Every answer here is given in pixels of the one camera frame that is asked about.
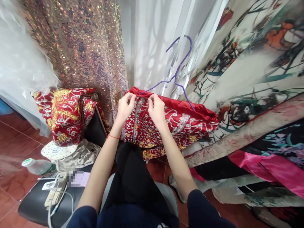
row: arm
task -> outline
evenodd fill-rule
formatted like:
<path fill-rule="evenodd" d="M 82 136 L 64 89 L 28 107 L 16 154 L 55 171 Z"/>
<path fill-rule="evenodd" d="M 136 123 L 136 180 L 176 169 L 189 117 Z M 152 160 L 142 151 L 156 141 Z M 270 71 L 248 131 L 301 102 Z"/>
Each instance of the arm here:
<path fill-rule="evenodd" d="M 133 110 L 135 97 L 136 96 L 134 94 L 127 93 L 119 100 L 117 117 L 110 132 L 110 136 L 105 141 L 93 165 L 88 183 L 86 184 L 77 208 L 82 206 L 91 206 L 96 210 L 96 212 L 99 212 L 102 196 L 116 155 L 119 141 L 119 139 L 116 138 L 120 137 L 124 122 Z"/>
<path fill-rule="evenodd" d="M 157 94 L 153 94 L 148 99 L 149 114 L 154 124 L 156 125 L 165 147 L 166 155 L 170 168 L 172 170 L 174 179 L 177 183 L 178 189 L 181 191 L 183 197 L 188 199 L 188 195 L 195 189 L 198 189 L 190 174 L 189 167 L 176 145 L 168 124 L 165 119 L 165 104 Z"/>

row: purple plastic hanger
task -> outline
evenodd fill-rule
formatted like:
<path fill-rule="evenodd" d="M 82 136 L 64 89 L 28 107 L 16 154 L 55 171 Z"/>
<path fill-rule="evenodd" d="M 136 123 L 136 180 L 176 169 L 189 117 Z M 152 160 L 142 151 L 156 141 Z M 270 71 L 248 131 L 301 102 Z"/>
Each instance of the purple plastic hanger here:
<path fill-rule="evenodd" d="M 164 83 L 164 82 L 169 83 L 169 82 L 172 81 L 173 78 L 175 78 L 174 84 L 183 88 L 184 95 L 185 95 L 187 101 L 189 102 L 191 108 L 195 111 L 194 107 L 192 106 L 191 102 L 189 101 L 189 99 L 188 99 L 188 97 L 187 97 L 185 88 L 184 88 L 182 85 L 177 84 L 177 82 L 176 82 L 176 81 L 177 81 L 177 73 L 178 73 L 178 71 L 180 70 L 181 65 L 183 64 L 183 62 L 185 61 L 185 59 L 188 57 L 188 55 L 190 54 L 190 52 L 191 52 L 191 50 L 192 50 L 192 39 L 191 39 L 191 37 L 189 37 L 189 36 L 187 36 L 187 35 L 185 35 L 185 37 L 187 37 L 188 40 L 190 41 L 190 49 L 189 49 L 187 55 L 186 55 L 186 56 L 184 57 L 184 59 L 182 60 L 182 62 L 179 64 L 179 66 L 178 66 L 178 68 L 177 68 L 177 70 L 176 70 L 176 72 L 175 72 L 175 75 L 174 75 L 169 81 L 161 81 L 161 82 L 157 83 L 155 86 L 153 86 L 151 89 L 154 89 L 155 87 L 157 87 L 157 86 L 158 86 L 159 84 L 161 84 L 161 83 Z M 170 45 L 170 47 L 168 47 L 168 49 L 166 50 L 166 52 L 167 52 L 167 51 L 176 43 L 176 41 L 178 41 L 179 39 L 180 39 L 180 37 L 176 38 L 176 40 L 173 41 L 173 43 Z"/>

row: white cap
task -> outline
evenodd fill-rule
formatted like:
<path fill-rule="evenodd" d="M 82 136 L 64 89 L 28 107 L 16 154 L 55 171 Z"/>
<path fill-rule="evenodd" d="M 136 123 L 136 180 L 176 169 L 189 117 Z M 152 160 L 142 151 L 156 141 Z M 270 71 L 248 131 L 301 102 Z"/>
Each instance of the white cap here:
<path fill-rule="evenodd" d="M 35 159 L 33 159 L 33 158 L 28 158 L 27 160 L 23 161 L 21 165 L 24 166 L 24 167 L 30 167 L 30 166 L 32 166 L 35 162 L 36 162 Z"/>

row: chair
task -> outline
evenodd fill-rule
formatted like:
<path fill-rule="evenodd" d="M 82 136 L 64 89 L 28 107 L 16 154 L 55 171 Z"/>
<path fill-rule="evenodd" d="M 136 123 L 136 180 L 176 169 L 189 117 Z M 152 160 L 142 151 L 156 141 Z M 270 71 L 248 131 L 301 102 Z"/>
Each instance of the chair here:
<path fill-rule="evenodd" d="M 107 185 L 106 185 L 105 190 L 104 190 L 104 195 L 102 196 L 102 203 L 101 203 L 100 211 L 104 207 L 105 201 L 108 197 L 109 190 L 110 190 L 114 175 L 115 175 L 115 173 L 112 174 L 110 176 L 110 178 L 108 179 Z M 159 183 L 159 182 L 156 182 L 156 181 L 155 181 L 155 184 L 158 187 L 158 189 L 160 190 L 162 196 L 165 198 L 165 201 L 166 201 L 166 203 L 169 207 L 170 212 L 172 214 L 176 215 L 177 218 L 178 218 L 178 206 L 177 206 L 177 201 L 176 201 L 173 190 L 165 184 L 162 184 L 162 183 Z"/>

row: hand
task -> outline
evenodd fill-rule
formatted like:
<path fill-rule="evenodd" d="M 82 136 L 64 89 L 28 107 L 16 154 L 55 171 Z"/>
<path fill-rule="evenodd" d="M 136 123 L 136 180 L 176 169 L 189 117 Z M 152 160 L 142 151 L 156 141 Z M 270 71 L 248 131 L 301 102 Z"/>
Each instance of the hand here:
<path fill-rule="evenodd" d="M 127 118 L 130 116 L 135 101 L 136 95 L 132 93 L 126 93 L 118 102 L 118 112 L 116 120 L 121 124 L 124 124 Z"/>
<path fill-rule="evenodd" d="M 149 115 L 153 120 L 156 128 L 160 133 L 168 128 L 165 118 L 165 103 L 158 97 L 156 93 L 148 98 L 149 102 Z"/>

